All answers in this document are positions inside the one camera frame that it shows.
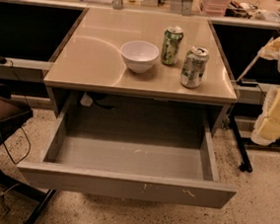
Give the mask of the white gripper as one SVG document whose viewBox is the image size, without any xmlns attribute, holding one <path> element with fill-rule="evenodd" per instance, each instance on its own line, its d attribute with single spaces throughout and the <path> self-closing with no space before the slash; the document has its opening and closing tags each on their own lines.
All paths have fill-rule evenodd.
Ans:
<svg viewBox="0 0 280 224">
<path fill-rule="evenodd" d="M 280 37 L 273 37 L 257 52 L 266 60 L 279 59 Z M 280 138 L 280 87 L 271 86 L 262 105 L 262 113 L 253 126 L 251 140 L 261 146 L 267 146 Z"/>
</svg>

